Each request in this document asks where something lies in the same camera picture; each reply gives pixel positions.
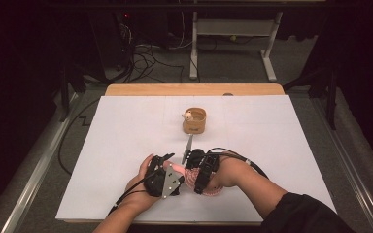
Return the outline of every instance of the person's left hand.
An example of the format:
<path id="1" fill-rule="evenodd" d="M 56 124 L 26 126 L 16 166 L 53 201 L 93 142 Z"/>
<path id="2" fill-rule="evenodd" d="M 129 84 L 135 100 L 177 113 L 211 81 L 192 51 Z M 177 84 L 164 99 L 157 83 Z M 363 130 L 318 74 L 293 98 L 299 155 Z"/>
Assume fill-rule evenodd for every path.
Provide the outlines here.
<path id="1" fill-rule="evenodd" d="M 147 173 L 148 165 L 150 164 L 151 160 L 153 159 L 153 154 L 150 154 L 144 162 L 142 162 L 139 173 L 137 176 L 132 178 L 128 184 L 126 185 L 125 191 L 134 185 L 136 182 L 140 181 L 145 177 L 145 174 Z M 144 212 L 145 210 L 149 209 L 156 201 L 158 201 L 159 197 L 153 197 L 148 194 L 148 192 L 145 191 L 144 183 L 140 183 L 137 185 L 134 189 L 132 189 L 131 192 L 134 192 L 132 194 L 129 194 L 126 196 L 120 205 L 124 205 L 127 207 L 130 207 L 136 214 L 140 214 Z"/>

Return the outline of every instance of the black sleeve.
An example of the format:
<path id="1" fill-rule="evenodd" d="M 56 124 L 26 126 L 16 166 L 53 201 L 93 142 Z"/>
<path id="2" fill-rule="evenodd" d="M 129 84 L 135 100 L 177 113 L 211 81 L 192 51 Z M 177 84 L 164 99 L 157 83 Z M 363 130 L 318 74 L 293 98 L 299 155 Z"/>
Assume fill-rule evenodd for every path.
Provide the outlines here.
<path id="1" fill-rule="evenodd" d="M 261 224 L 262 233 L 354 232 L 324 203 L 308 196 L 287 193 Z"/>

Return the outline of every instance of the gray floor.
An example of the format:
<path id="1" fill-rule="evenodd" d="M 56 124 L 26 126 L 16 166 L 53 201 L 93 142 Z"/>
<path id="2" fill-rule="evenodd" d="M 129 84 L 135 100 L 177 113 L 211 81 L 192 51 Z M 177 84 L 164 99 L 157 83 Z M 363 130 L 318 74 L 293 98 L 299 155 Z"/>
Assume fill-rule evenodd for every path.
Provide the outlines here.
<path id="1" fill-rule="evenodd" d="M 297 42 L 293 39 L 277 41 L 271 53 L 271 60 L 278 83 L 284 84 L 296 79 L 305 64 L 315 40 Z M 215 50 L 210 39 L 199 41 L 201 51 L 198 56 L 198 70 L 202 83 L 268 83 L 259 50 L 266 46 L 265 39 L 253 39 L 246 44 L 218 42 Z M 188 78 L 189 50 L 153 49 L 154 57 L 162 63 L 177 67 L 169 67 L 160 63 L 153 65 L 148 77 L 135 83 L 197 83 Z M 136 57 L 138 68 L 145 67 L 145 60 Z M 114 69 L 107 74 L 113 76 Z M 325 99 L 310 99 L 307 87 L 297 87 L 288 92 L 297 112 L 301 126 L 305 132 L 313 155 L 322 172 L 325 184 L 331 193 L 332 200 L 339 216 L 356 232 L 373 232 L 373 151 L 362 136 L 355 119 L 352 117 L 342 92 L 337 93 L 335 122 L 337 130 L 329 130 L 322 118 L 322 104 Z M 91 101 L 104 94 L 104 86 L 90 86 L 85 94 L 73 101 L 76 113 Z M 96 104 L 85 110 L 81 117 L 90 121 L 96 110 Z M 35 147 L 19 167 L 12 182 L 0 198 L 0 232 L 10 217 L 20 194 L 29 181 L 29 177 L 39 164 L 50 144 L 56 141 L 56 130 L 60 112 L 53 117 L 46 131 Z M 78 118 L 70 127 L 61 150 L 62 161 L 72 171 L 85 140 L 88 126 Z M 72 224 L 54 219 L 62 194 L 65 191 L 69 175 L 59 166 L 56 154 L 51 160 L 46 175 L 36 193 L 25 206 L 25 212 L 17 225 L 17 232 L 91 232 L 97 223 Z M 141 232 L 142 227 L 131 228 L 132 232 Z M 189 228 L 157 228 L 160 232 L 187 232 Z M 233 232 L 233 229 L 217 229 L 219 232 Z"/>

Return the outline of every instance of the forearm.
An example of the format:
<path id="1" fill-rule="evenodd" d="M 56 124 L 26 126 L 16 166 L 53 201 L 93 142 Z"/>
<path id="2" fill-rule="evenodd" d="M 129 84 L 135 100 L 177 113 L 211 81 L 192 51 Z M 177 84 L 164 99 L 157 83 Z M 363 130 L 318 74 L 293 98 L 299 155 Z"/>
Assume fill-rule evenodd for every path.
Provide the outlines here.
<path id="1" fill-rule="evenodd" d="M 94 233 L 108 232 L 108 233 L 123 233 L 126 232 L 131 225 L 133 219 L 139 215 L 137 211 L 130 205 L 122 204 L 105 220 L 103 220 L 98 227 L 93 231 Z"/>
<path id="2" fill-rule="evenodd" d="M 262 218 L 271 213 L 287 192 L 253 169 L 241 171 L 238 187 L 247 195 Z"/>

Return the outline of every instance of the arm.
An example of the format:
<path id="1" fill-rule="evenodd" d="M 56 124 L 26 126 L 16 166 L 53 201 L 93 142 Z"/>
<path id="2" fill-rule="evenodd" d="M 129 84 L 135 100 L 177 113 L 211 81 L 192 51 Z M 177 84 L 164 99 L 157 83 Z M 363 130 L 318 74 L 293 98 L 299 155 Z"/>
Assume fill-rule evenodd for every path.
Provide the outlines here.
<path id="1" fill-rule="evenodd" d="M 208 184 L 208 188 L 238 186 L 253 203 L 256 210 L 266 218 L 287 192 L 262 177 L 247 163 L 222 156 L 220 168 Z"/>
<path id="2" fill-rule="evenodd" d="M 145 177 L 148 164 L 150 163 L 152 158 L 153 155 L 151 154 L 144 160 L 144 162 L 140 166 L 138 175 L 135 176 L 131 181 L 129 181 L 125 190 Z M 103 220 L 98 225 L 98 227 L 93 231 L 94 233 L 126 232 L 136 216 L 147 210 L 157 200 L 159 200 L 159 197 L 152 197 L 147 192 L 145 192 L 145 187 L 142 183 L 136 186 L 133 191 L 138 192 L 133 192 L 132 194 L 129 194 L 127 197 L 125 197 L 118 208 L 114 210 L 110 215 L 108 215 L 105 220 Z"/>

